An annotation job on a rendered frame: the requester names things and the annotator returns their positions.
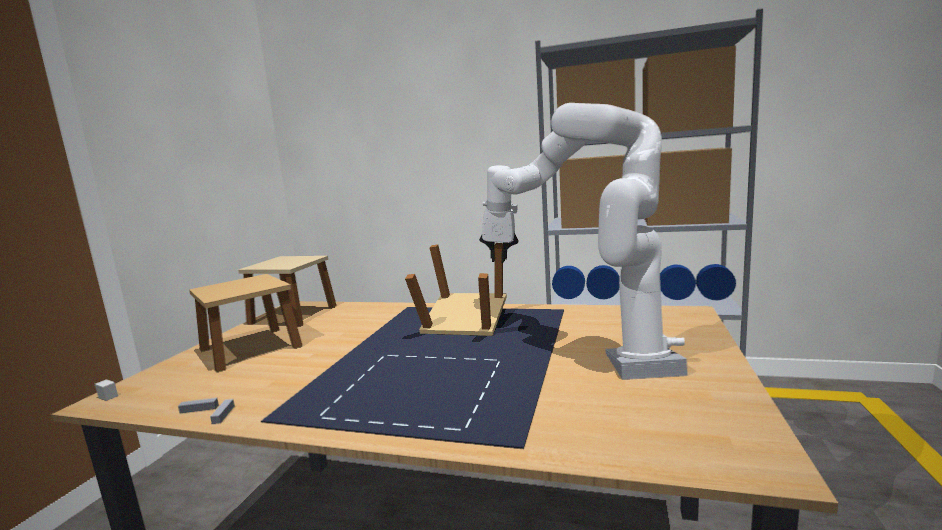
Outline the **dark blue mat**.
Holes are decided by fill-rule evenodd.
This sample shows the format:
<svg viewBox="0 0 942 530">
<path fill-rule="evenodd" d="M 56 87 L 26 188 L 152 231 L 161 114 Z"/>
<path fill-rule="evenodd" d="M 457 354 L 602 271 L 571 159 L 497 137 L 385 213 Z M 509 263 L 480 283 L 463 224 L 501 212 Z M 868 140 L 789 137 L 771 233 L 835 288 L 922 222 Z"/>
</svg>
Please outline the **dark blue mat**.
<svg viewBox="0 0 942 530">
<path fill-rule="evenodd" d="M 493 336 L 449 335 L 407 307 L 261 423 L 524 449 L 563 312 L 503 308 Z"/>
</svg>

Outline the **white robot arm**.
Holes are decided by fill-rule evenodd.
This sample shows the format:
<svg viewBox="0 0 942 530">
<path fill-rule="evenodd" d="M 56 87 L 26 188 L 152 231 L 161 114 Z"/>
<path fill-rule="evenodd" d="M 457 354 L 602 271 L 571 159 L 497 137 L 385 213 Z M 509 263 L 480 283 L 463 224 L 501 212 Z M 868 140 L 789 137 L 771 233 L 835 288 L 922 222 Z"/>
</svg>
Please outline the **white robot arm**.
<svg viewBox="0 0 942 530">
<path fill-rule="evenodd" d="M 637 225 L 639 219 L 652 216 L 658 207 L 662 144 L 659 127 L 649 117 L 634 111 L 581 103 L 560 106 L 552 116 L 551 127 L 553 132 L 542 141 L 542 154 L 528 166 L 488 168 L 487 201 L 483 206 L 490 211 L 512 209 L 517 213 L 511 194 L 540 187 L 589 141 L 627 147 L 622 179 L 606 186 L 599 205 L 599 253 L 607 264 L 621 267 L 623 346 L 617 348 L 617 354 L 632 359 L 669 356 L 669 347 L 684 346 L 685 340 L 663 334 L 661 240 L 653 229 Z"/>
</svg>

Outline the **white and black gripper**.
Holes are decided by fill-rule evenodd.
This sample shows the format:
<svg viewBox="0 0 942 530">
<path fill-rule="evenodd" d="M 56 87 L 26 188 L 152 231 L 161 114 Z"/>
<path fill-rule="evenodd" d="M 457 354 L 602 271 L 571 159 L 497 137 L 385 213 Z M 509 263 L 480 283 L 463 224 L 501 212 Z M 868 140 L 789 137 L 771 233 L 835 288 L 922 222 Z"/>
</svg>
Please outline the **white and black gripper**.
<svg viewBox="0 0 942 530">
<path fill-rule="evenodd" d="M 495 242 L 502 242 L 502 263 L 504 263 L 507 259 L 507 249 L 519 242 L 515 234 L 513 210 L 497 212 L 486 209 L 483 217 L 482 235 L 479 241 L 486 244 L 490 249 L 492 262 L 494 262 Z"/>
</svg>

